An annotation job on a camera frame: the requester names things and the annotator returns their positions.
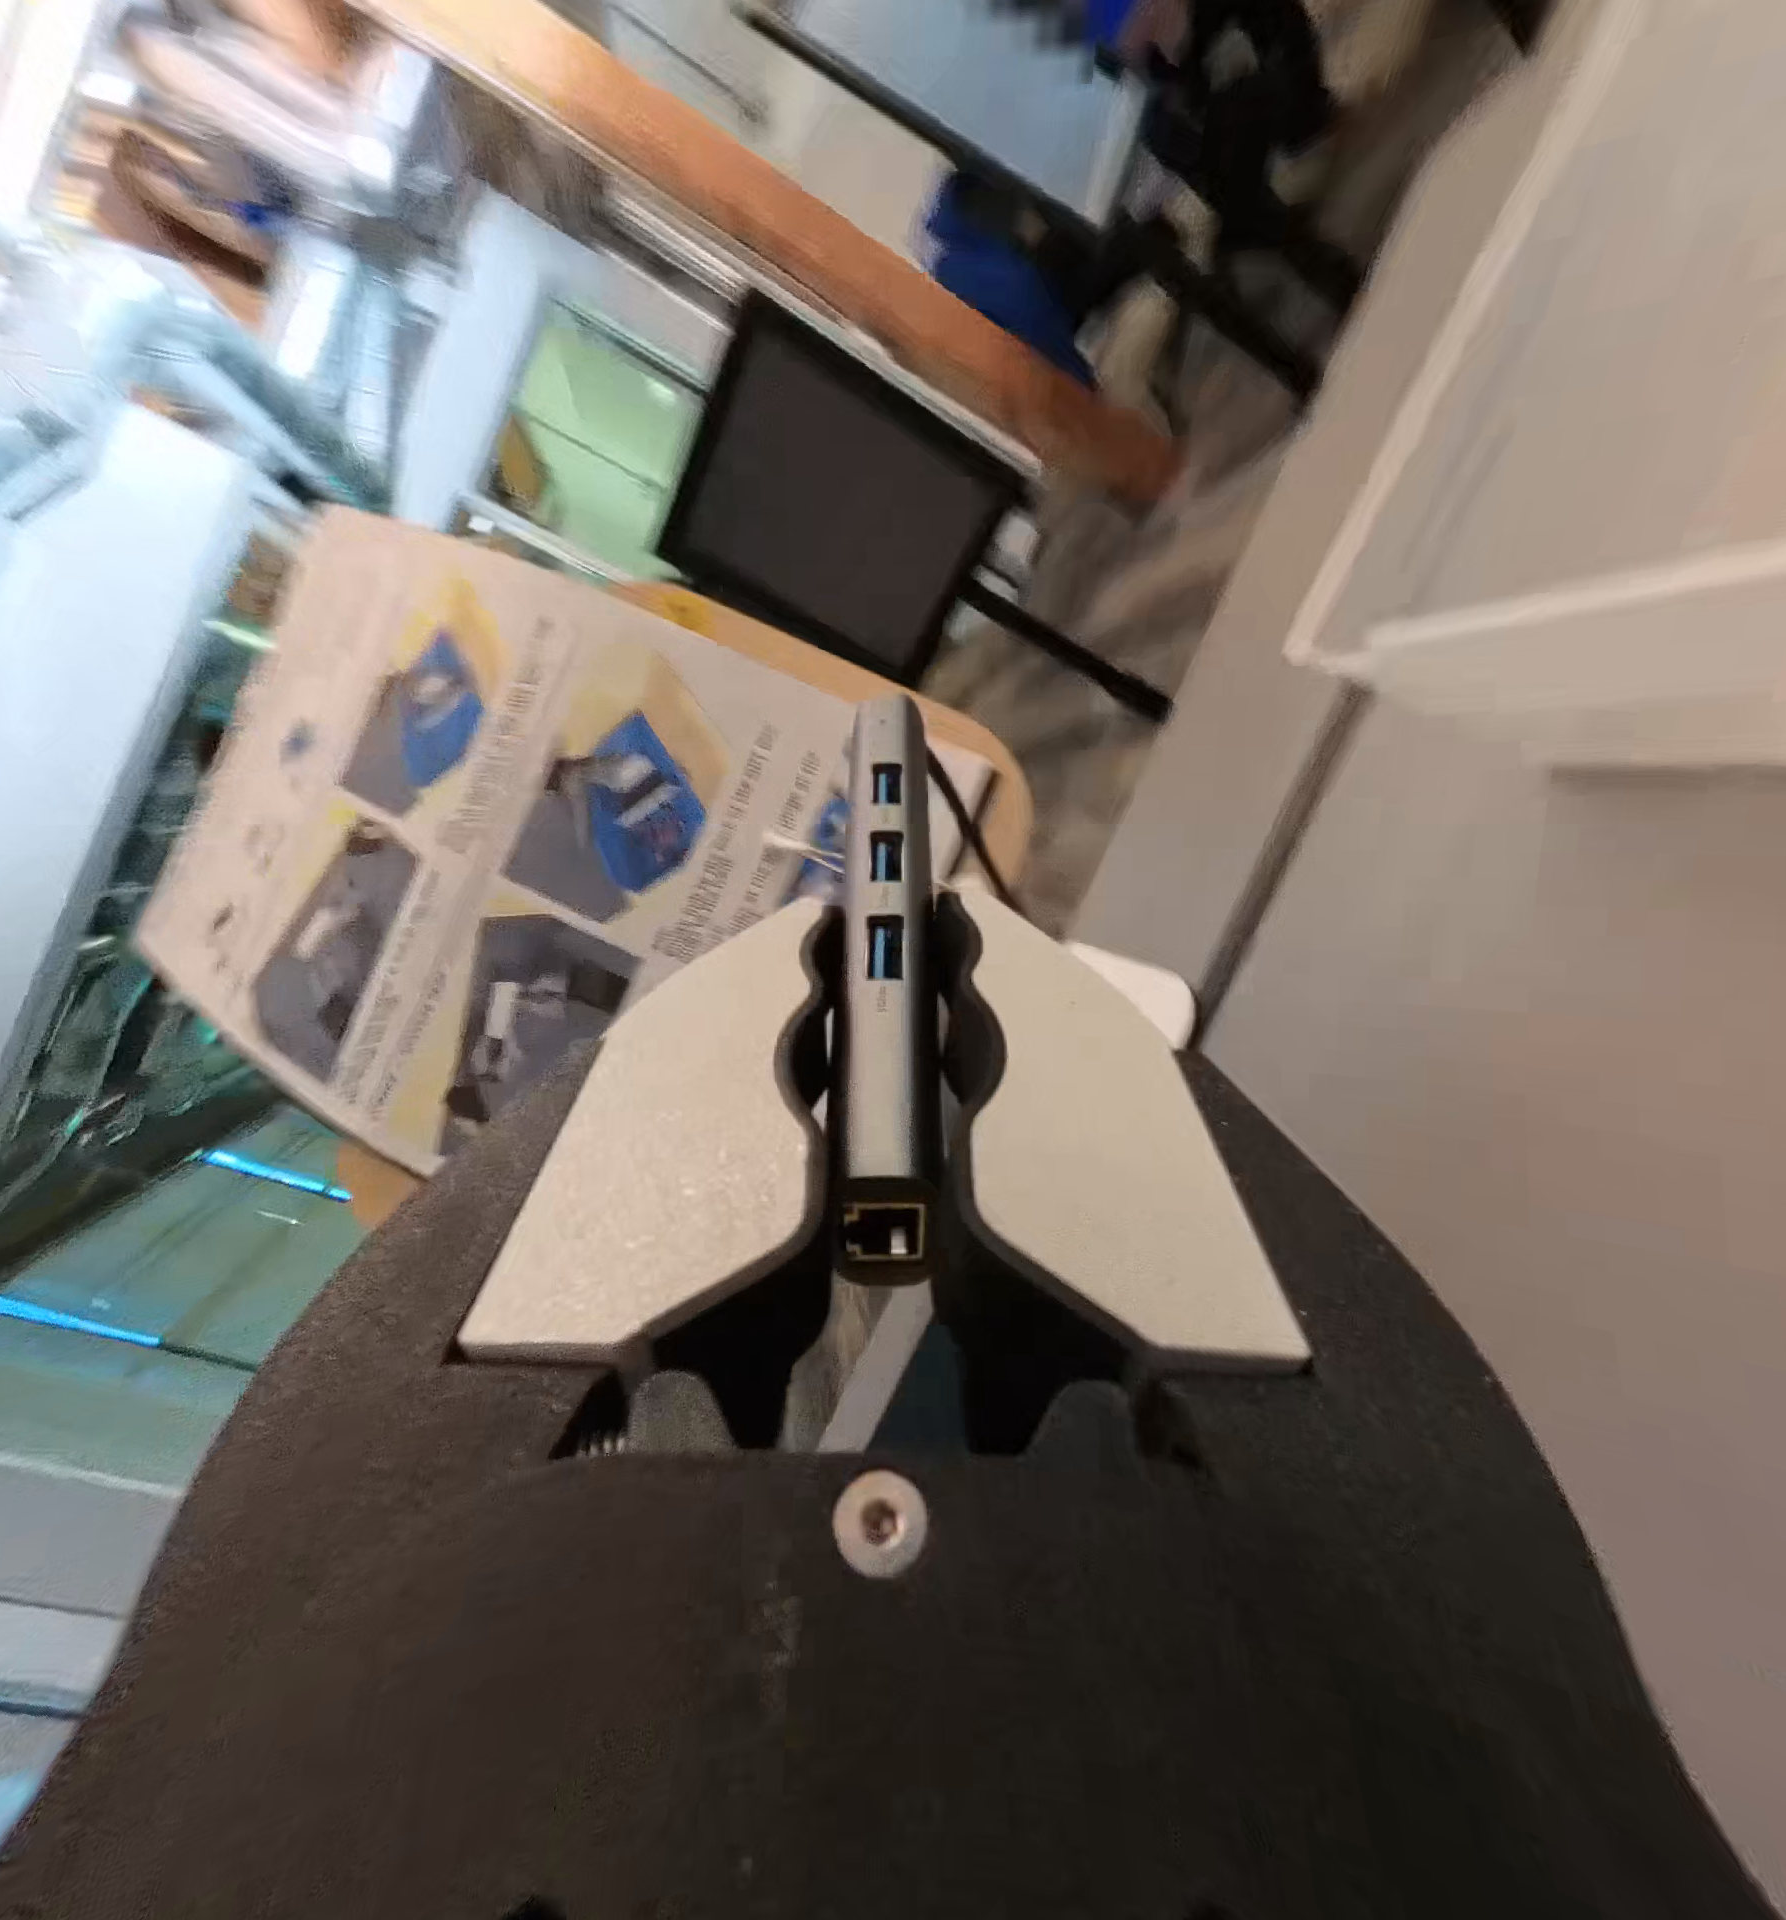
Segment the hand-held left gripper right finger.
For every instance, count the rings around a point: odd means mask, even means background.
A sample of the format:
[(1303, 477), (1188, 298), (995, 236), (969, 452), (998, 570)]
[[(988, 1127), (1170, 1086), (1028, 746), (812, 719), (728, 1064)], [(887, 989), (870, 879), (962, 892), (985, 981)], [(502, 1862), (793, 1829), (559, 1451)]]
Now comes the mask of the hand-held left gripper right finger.
[(1162, 1029), (993, 895), (945, 895), (934, 928), (973, 1244), (1162, 1372), (1303, 1372), (1306, 1330)]

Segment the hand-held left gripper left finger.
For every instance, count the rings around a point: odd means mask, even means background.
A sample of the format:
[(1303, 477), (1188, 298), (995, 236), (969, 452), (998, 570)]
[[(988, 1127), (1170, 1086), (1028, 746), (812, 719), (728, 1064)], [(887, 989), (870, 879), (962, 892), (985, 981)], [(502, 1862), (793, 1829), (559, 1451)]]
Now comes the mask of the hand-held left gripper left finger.
[(616, 1019), (459, 1324), (465, 1357), (640, 1358), (809, 1241), (827, 930), (798, 900)]

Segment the grey usb hub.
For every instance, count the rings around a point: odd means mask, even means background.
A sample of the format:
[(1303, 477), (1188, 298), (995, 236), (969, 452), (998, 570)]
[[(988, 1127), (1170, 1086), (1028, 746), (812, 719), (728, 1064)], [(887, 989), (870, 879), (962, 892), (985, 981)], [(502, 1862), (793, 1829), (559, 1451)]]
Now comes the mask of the grey usb hub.
[(836, 1269), (859, 1286), (917, 1286), (934, 1244), (943, 1100), (930, 760), (912, 695), (856, 709), (845, 803), (827, 1100)]

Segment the clear plastic bin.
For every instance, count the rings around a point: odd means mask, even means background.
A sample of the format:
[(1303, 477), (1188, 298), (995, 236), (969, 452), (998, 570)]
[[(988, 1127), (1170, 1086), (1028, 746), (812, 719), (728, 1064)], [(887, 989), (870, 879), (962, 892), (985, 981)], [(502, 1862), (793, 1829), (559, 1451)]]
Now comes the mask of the clear plastic bin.
[(1786, 2), (1583, 6), (1288, 628), (1547, 766), (1786, 769)]

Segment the white stand base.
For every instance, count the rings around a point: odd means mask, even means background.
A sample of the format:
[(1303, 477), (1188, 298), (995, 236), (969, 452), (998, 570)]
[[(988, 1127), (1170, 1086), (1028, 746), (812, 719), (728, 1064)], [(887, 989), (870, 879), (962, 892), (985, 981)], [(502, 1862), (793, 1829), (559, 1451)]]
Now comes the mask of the white stand base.
[(1193, 1034), (1199, 1031), (1199, 1004), (1193, 989), (1181, 976), (1087, 943), (1075, 943), (1070, 951), (1131, 1001), (1136, 1010), (1161, 1031), (1169, 1048), (1179, 1051), (1193, 1042)]

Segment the instruction sheet on stand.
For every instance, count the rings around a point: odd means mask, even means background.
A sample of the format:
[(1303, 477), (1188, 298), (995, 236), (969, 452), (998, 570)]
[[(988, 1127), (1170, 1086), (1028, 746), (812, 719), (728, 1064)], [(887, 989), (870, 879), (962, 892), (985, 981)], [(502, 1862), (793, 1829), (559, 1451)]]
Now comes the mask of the instruction sheet on stand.
[[(832, 699), (860, 704), (897, 692), (870, 669), (823, 652), (692, 589), (666, 581), (612, 581), (603, 592)], [(925, 719), (930, 749), (953, 777), (988, 857), (988, 862), (979, 862), (976, 852), (959, 852), (953, 879), (969, 885), (977, 873), (977, 885), (990, 895), (1007, 895), (1023, 873), (1034, 830), (1034, 799), (1019, 760), (985, 725), (925, 694), (917, 694), (915, 700)]]

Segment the printed instruction sheet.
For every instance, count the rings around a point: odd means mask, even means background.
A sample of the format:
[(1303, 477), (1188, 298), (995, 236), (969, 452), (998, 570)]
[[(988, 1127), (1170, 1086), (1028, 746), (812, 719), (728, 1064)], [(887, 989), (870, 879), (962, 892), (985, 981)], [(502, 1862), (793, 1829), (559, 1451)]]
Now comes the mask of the printed instruction sheet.
[(776, 911), (856, 707), (610, 589), (329, 507), (136, 924), (412, 1177)]

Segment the black monitor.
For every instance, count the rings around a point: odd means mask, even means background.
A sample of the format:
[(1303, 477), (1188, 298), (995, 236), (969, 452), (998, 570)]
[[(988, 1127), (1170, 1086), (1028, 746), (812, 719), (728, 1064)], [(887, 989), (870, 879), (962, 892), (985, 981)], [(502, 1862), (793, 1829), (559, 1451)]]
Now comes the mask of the black monitor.
[(675, 578), (917, 689), (1023, 472), (750, 290), (654, 538)]

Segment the blue striped jacket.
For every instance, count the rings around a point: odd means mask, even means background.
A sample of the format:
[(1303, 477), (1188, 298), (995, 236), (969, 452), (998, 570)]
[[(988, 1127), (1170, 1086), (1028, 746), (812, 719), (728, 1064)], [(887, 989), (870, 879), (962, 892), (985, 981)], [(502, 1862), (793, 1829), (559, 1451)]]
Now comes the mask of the blue striped jacket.
[(940, 178), (925, 210), (918, 253), (930, 279), (953, 300), (1081, 388), (1098, 388), (1098, 373), (1076, 345), (1076, 322), (1016, 239), (1010, 206), (988, 180), (957, 167)]

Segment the wooden ceiling beam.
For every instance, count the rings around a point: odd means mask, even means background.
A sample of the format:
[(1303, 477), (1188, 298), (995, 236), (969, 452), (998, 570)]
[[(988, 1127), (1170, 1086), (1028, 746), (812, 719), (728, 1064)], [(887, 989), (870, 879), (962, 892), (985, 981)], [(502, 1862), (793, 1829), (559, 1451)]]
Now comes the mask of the wooden ceiling beam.
[(1157, 502), (1181, 444), (1053, 370), (736, 137), (539, 2), (356, 2), (386, 34), (720, 234), (1053, 474)]

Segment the framed screen on stand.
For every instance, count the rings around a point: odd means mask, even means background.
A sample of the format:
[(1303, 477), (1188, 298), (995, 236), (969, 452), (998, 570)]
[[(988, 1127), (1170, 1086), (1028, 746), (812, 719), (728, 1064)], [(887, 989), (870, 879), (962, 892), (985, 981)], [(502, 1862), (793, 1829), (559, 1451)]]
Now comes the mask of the framed screen on stand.
[(1104, 223), (1136, 161), (1146, 90), (1109, 53), (1127, 13), (1095, 2), (736, 6), (776, 50), (1072, 229)]

